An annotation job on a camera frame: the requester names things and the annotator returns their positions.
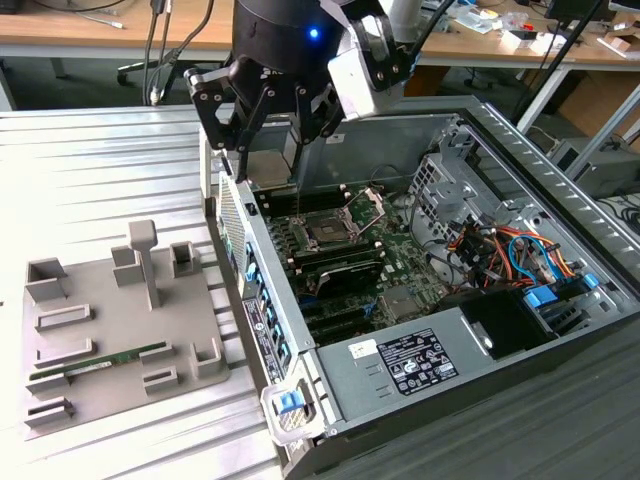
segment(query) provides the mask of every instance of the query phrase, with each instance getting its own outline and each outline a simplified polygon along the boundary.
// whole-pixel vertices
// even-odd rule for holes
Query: warning label
[[[430,328],[378,345],[378,352],[403,395],[458,375]]]

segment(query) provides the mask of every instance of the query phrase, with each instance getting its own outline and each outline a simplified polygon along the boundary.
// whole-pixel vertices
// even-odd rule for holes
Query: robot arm
[[[382,1],[404,19],[406,37],[406,19],[417,25],[421,1]],[[246,178],[249,146],[268,115],[288,114],[301,147],[332,135],[345,114],[377,113],[384,108],[377,99],[388,104],[398,96],[392,89],[401,96],[415,58],[409,45],[396,42],[387,11],[378,0],[235,0],[227,66],[185,77],[211,146],[238,153],[238,181]],[[216,112],[229,99],[234,112],[223,123]]]

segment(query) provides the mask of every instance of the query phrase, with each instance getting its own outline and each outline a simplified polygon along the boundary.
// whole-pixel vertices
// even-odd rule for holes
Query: power supply label
[[[378,352],[403,395],[411,395],[459,375],[430,328],[381,343]]]
[[[260,307],[256,300],[245,300],[242,302],[244,311],[247,314],[249,325],[251,326],[251,333],[258,346],[258,353],[262,359],[262,365],[269,376],[270,383],[277,383],[284,378],[280,363],[278,363],[278,357],[273,348],[273,343],[270,338],[269,328],[262,318],[260,313]]]

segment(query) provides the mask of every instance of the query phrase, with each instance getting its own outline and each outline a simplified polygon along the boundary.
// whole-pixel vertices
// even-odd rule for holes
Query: wooden desk
[[[169,46],[178,45],[200,22],[206,0],[178,0],[169,32]],[[494,0],[478,2],[490,5]],[[24,11],[16,16],[0,16],[0,58],[10,56],[48,58],[122,58],[138,59],[149,28],[150,8],[147,0],[128,0],[116,7],[122,30],[86,20],[77,15],[53,12],[26,1]],[[526,12],[536,29],[545,30],[553,21],[544,19],[528,7],[513,0],[494,7],[498,13]],[[183,53],[189,60],[224,60],[231,48],[233,0],[216,0],[209,24]],[[162,28],[156,31],[155,46]],[[542,110],[570,70],[640,71],[639,61],[626,61],[597,43],[597,35],[585,34],[585,43],[573,47],[565,62],[551,78],[545,90],[527,112],[523,128]],[[455,22],[450,33],[431,35],[423,48],[420,65],[538,68],[541,55],[530,50],[510,51],[500,44],[500,33],[476,33]],[[2,89],[0,89],[0,111]]]

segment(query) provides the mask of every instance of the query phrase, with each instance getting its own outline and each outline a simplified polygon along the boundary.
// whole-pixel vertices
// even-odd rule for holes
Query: motherboard
[[[332,208],[315,209],[323,203]],[[427,315],[448,293],[407,219],[373,188],[267,204],[278,206],[264,212],[267,229],[319,345]]]

